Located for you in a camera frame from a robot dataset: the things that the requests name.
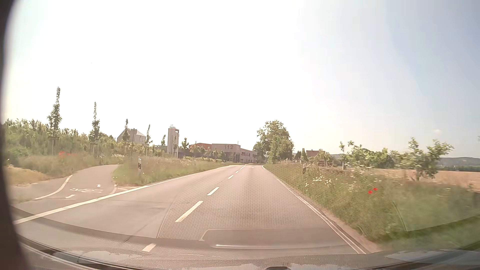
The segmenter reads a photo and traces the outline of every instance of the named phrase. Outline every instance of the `grass verge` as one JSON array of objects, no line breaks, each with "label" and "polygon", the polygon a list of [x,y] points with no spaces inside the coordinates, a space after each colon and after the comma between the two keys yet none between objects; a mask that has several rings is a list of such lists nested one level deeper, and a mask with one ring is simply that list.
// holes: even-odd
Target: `grass verge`
[{"label": "grass verge", "polygon": [[28,156],[19,158],[19,167],[60,178],[76,171],[106,164],[122,163],[122,156],[97,158],[91,155]]},{"label": "grass verge", "polygon": [[480,240],[480,196],[462,187],[314,165],[305,174],[301,164],[264,167],[385,248],[459,248]]},{"label": "grass verge", "polygon": [[138,174],[137,160],[125,161],[113,172],[113,180],[120,185],[144,185],[163,180],[204,172],[234,163],[222,163],[207,159],[175,159],[143,157],[142,174]]},{"label": "grass verge", "polygon": [[8,185],[31,184],[51,178],[41,172],[11,166],[5,166],[4,171]]}]

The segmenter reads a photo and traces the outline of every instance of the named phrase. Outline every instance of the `tree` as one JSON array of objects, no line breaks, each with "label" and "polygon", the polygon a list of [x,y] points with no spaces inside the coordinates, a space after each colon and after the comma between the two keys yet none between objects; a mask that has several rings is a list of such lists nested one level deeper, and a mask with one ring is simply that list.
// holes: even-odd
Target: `tree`
[{"label": "tree", "polygon": [[307,156],[307,152],[305,152],[305,148],[301,149],[301,159],[303,161],[308,161],[308,156]]},{"label": "tree", "polygon": [[130,135],[128,135],[128,118],[125,119],[125,130],[123,131],[122,140],[123,140],[123,147],[124,152],[123,154],[126,155],[126,146],[128,145],[128,140],[130,139]]},{"label": "tree", "polygon": [[300,160],[300,158],[301,158],[301,152],[300,152],[300,151],[297,151],[297,153],[295,154],[294,159]]},{"label": "tree", "polygon": [[415,169],[417,181],[423,176],[434,178],[438,172],[437,162],[440,160],[440,157],[447,155],[454,149],[448,143],[440,143],[438,140],[433,140],[433,146],[427,146],[428,152],[425,152],[420,149],[420,145],[413,137],[408,142],[408,148],[410,151],[403,154],[398,152],[393,152],[392,154],[395,155],[394,159],[400,163],[400,168]]},{"label": "tree", "polygon": [[60,87],[57,87],[57,93],[55,98],[55,103],[53,104],[53,109],[50,112],[50,115],[47,116],[49,129],[48,135],[52,138],[52,155],[54,152],[55,141],[58,138],[59,125],[61,122],[60,116]]},{"label": "tree", "polygon": [[218,157],[219,157],[221,160],[225,161],[226,158],[227,158],[227,155],[226,155],[225,152],[222,150],[222,151],[220,151],[220,154],[218,155]]},{"label": "tree", "polygon": [[147,136],[145,137],[145,142],[144,142],[145,155],[148,154],[148,147],[150,146],[151,142],[152,141],[150,140],[150,124],[148,124]]},{"label": "tree", "polygon": [[181,143],[181,148],[182,148],[183,154],[185,156],[188,156],[188,154],[190,153],[190,148],[188,147],[188,144],[189,143],[187,143],[187,138],[184,138],[182,143]]},{"label": "tree", "polygon": [[260,140],[253,149],[258,152],[258,156],[268,154],[271,162],[292,159],[294,145],[290,134],[279,120],[265,122],[263,128],[257,130],[257,137]]},{"label": "tree", "polygon": [[98,136],[100,134],[100,120],[96,118],[96,102],[93,103],[93,121],[92,130],[88,134],[88,140],[92,146],[92,153],[94,152],[94,145],[98,142]]}]

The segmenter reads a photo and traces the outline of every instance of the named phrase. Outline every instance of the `road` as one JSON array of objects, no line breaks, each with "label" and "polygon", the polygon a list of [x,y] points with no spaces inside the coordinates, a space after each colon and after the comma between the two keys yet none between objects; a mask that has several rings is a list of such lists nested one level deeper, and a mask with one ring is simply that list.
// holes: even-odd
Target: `road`
[{"label": "road", "polygon": [[19,234],[129,263],[145,255],[267,258],[364,251],[262,166],[230,165],[121,192],[111,182],[113,169],[80,171],[54,197],[15,205],[34,214],[14,214]]}]

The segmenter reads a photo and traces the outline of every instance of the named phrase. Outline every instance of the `sky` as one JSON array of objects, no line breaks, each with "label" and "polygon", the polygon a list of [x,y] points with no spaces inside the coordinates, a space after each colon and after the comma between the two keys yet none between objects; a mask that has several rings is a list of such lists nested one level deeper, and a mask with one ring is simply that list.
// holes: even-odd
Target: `sky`
[{"label": "sky", "polygon": [[295,150],[439,139],[480,157],[478,1],[36,1],[9,18],[1,120],[130,128],[159,144],[251,149],[280,120]]}]

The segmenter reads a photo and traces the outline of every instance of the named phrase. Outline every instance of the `bicycle symbol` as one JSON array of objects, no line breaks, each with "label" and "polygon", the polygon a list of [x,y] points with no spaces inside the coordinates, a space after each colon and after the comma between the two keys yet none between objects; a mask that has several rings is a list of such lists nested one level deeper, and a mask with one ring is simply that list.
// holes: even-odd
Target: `bicycle symbol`
[{"label": "bicycle symbol", "polygon": [[72,191],[78,191],[83,193],[102,193],[102,189],[92,189],[92,188],[71,188]]}]

